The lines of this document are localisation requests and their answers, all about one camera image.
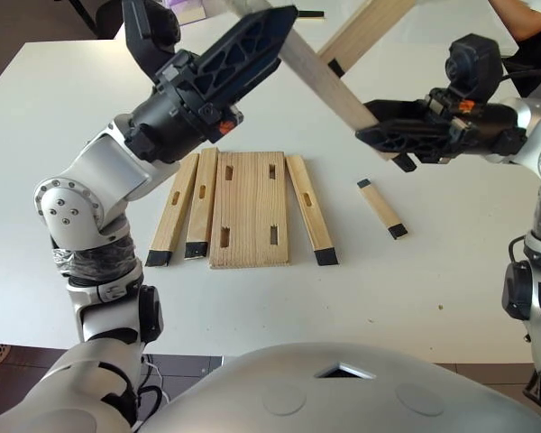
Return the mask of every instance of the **person's arm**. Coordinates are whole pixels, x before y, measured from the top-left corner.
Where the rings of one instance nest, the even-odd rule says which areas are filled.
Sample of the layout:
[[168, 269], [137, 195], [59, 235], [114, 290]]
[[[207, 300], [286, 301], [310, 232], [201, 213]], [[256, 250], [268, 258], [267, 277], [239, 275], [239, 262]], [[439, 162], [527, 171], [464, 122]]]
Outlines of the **person's arm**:
[[489, 0], [515, 41], [524, 41], [541, 32], [541, 13], [521, 0]]

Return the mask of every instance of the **dark floor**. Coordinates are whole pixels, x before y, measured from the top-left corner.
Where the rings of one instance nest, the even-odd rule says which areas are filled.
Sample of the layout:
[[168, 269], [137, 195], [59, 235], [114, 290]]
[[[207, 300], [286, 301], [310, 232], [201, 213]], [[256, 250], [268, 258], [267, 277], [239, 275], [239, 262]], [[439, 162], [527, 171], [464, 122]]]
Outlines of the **dark floor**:
[[[0, 364], [0, 413], [17, 404], [46, 374], [61, 354], [62, 351], [55, 349], [13, 346], [10, 354]], [[154, 355], [152, 358], [164, 377], [164, 390], [172, 399], [212, 372], [221, 363], [219, 356]], [[441, 365], [506, 394], [541, 413], [541, 409], [522, 394], [525, 383], [532, 373], [531, 364]], [[148, 384], [158, 385], [159, 383], [159, 376], [152, 371]], [[140, 419], [146, 418], [153, 399], [151, 393], [145, 394], [142, 398]]]

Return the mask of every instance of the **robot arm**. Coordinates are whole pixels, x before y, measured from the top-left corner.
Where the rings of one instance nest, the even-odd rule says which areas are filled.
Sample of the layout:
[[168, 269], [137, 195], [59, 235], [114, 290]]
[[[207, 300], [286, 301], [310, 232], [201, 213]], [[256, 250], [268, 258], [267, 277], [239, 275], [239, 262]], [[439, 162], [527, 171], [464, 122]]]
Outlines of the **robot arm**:
[[[404, 171], [423, 163], [447, 163], [462, 153], [526, 167], [541, 179], [541, 101], [508, 99], [489, 104], [503, 80], [495, 41], [468, 35], [453, 43], [445, 64], [448, 88], [434, 88], [422, 100], [375, 100], [365, 104], [380, 123], [357, 133], [379, 152], [397, 152]], [[503, 308], [522, 320], [535, 364], [526, 395], [541, 406], [541, 189], [532, 230], [524, 236], [526, 261], [511, 254]]]
[[234, 103], [280, 64], [297, 10], [245, 16], [202, 56], [175, 53], [174, 14], [152, 0], [124, 0], [127, 46], [154, 83], [59, 176], [35, 191], [55, 262], [68, 279], [81, 343], [69, 349], [12, 410], [0, 431], [130, 431], [144, 347], [162, 330], [158, 292], [142, 285], [124, 211], [179, 168], [205, 140], [243, 119]]

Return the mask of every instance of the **wooden stick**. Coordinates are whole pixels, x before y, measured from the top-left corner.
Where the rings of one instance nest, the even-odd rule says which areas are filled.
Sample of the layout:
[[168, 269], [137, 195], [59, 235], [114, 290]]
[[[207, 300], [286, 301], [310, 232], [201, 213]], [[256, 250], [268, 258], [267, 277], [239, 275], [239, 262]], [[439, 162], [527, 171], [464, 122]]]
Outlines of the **wooden stick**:
[[371, 181], [368, 179], [361, 180], [358, 185], [361, 193], [377, 213], [381, 222], [387, 227], [387, 230], [389, 230], [390, 235], [394, 239], [399, 239], [406, 235], [408, 233], [407, 229]]
[[169, 198], [156, 229], [146, 266], [167, 266], [179, 241], [180, 230], [187, 214], [188, 202], [197, 175], [198, 153], [191, 153], [180, 162]]
[[415, 0], [364, 2], [318, 56], [342, 77], [414, 5]]
[[339, 264], [336, 259], [333, 241], [326, 229], [323, 213], [318, 205], [313, 185], [308, 177], [307, 167], [299, 155], [287, 156], [287, 167], [295, 187], [300, 212], [303, 214], [305, 226], [307, 227], [310, 243], [315, 250], [316, 262], [319, 266]]
[[211, 147], [200, 153], [195, 192], [188, 222], [185, 259], [206, 257], [215, 204], [216, 163], [218, 149]]
[[[225, 1], [240, 16], [272, 7], [267, 0]], [[291, 30], [287, 36], [280, 50], [280, 57], [353, 131], [360, 131], [378, 123], [376, 117], [295, 30]], [[397, 155], [380, 152], [378, 154], [384, 160]]]

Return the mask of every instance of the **wooden board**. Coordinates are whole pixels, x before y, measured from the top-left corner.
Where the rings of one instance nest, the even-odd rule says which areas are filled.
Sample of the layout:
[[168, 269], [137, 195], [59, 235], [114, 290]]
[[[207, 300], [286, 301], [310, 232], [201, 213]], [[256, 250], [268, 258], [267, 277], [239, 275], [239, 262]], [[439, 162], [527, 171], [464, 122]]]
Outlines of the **wooden board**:
[[[225, 1], [240, 16], [272, 7], [267, 0]], [[280, 57], [353, 131], [378, 123], [376, 117], [295, 30], [290, 31], [280, 50]], [[378, 154], [384, 160], [397, 156], [396, 153]]]
[[190, 207], [185, 259], [206, 257], [215, 205], [216, 163], [218, 149], [211, 147], [200, 153], [197, 181]]
[[335, 248], [326, 229], [325, 219], [308, 176], [305, 162], [299, 155], [288, 156], [286, 160], [300, 212], [305, 220], [308, 237], [310, 237], [315, 251], [316, 262], [319, 266], [338, 264]]
[[285, 264], [289, 237], [283, 153], [220, 153], [210, 266]]
[[169, 197], [162, 211], [146, 266], [166, 266], [179, 241], [180, 230], [187, 214], [190, 194], [197, 175], [198, 153], [191, 153], [180, 162], [180, 169], [174, 176]]
[[377, 213], [381, 222], [387, 227], [391, 236], [394, 239], [407, 234], [407, 229], [401, 223], [399, 216], [395, 213], [392, 207], [383, 198], [380, 192], [375, 188], [370, 180], [361, 180], [359, 183], [362, 195], [367, 199], [371, 207]]
[[415, 0], [368, 0], [318, 52], [341, 77], [413, 6]]

